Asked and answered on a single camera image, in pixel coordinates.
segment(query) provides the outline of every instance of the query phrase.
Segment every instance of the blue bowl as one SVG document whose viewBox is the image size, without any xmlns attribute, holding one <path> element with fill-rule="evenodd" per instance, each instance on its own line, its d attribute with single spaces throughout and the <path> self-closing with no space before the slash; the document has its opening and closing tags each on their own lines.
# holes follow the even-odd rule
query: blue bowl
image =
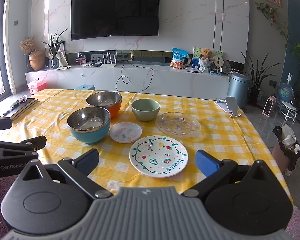
<svg viewBox="0 0 300 240">
<path fill-rule="evenodd" d="M 85 107 L 70 114 L 67 125 L 74 138 L 86 144 L 94 144 L 107 135 L 110 121 L 110 112 L 107 109 Z"/>
</svg>

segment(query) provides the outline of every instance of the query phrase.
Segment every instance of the gray trash can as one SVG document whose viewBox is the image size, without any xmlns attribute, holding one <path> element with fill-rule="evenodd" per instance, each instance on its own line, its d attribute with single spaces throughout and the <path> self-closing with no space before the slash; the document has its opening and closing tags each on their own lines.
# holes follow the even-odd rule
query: gray trash can
<svg viewBox="0 0 300 240">
<path fill-rule="evenodd" d="M 250 77 L 233 72 L 229 77 L 229 81 L 227 97 L 235 97 L 238 106 L 243 108 L 248 97 L 249 85 L 251 83 Z"/>
</svg>

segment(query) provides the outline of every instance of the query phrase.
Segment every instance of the green ceramic bowl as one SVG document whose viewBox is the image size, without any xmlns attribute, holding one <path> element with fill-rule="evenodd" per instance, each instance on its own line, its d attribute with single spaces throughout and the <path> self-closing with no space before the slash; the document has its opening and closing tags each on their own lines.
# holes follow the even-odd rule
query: green ceramic bowl
<svg viewBox="0 0 300 240">
<path fill-rule="evenodd" d="M 152 99 L 138 99 L 131 104 L 134 116 L 143 122 L 149 122 L 156 118 L 160 110 L 160 104 Z"/>
</svg>

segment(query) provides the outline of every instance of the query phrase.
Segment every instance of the pink toolbox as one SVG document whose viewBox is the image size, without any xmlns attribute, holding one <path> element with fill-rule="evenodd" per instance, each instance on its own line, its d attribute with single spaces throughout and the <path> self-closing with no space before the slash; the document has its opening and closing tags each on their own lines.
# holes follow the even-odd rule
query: pink toolbox
<svg viewBox="0 0 300 240">
<path fill-rule="evenodd" d="M 31 81 L 28 84 L 28 88 L 30 90 L 30 94 L 33 95 L 41 90 L 47 88 L 47 82 L 45 80 L 39 81 L 39 78 L 36 78 L 34 81 Z"/>
</svg>

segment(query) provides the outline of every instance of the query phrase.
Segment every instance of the dining table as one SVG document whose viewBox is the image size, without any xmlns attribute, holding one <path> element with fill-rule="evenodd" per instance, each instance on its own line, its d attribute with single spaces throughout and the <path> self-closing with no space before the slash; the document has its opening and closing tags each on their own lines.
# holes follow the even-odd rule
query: dining table
<svg viewBox="0 0 300 240">
<path fill-rule="evenodd" d="M 142 128 L 142 137 L 163 134 L 155 120 L 139 121 L 132 113 L 131 103 L 141 98 L 151 98 L 160 103 L 159 115 L 180 112 L 191 115 L 200 123 L 200 130 L 191 137 L 178 138 L 188 152 L 188 164 L 177 175 L 153 178 L 136 170 L 130 163 L 129 152 L 133 143 L 115 142 L 109 133 L 98 143 L 87 145 L 75 139 L 68 128 L 68 116 L 87 107 L 86 98 L 97 91 L 45 89 L 34 94 L 38 99 L 28 110 L 14 120 L 11 129 L 0 134 L 0 141 L 21 142 L 25 139 L 44 135 L 47 144 L 38 150 L 43 164 L 54 164 L 65 157 L 75 159 L 92 148 L 99 152 L 98 166 L 88 175 L 90 179 L 113 194 L 120 187 L 166 187 L 174 186 L 178 193 L 184 192 L 205 175 L 195 165 L 195 154 L 204 150 L 218 160 L 231 159 L 238 165 L 252 165 L 261 159 L 270 167 L 287 195 L 289 189 L 279 167 L 266 144 L 247 116 L 229 117 L 214 101 L 146 93 L 119 92 L 122 105 L 118 114 L 111 119 L 111 126 L 119 122 L 133 122 Z"/>
</svg>

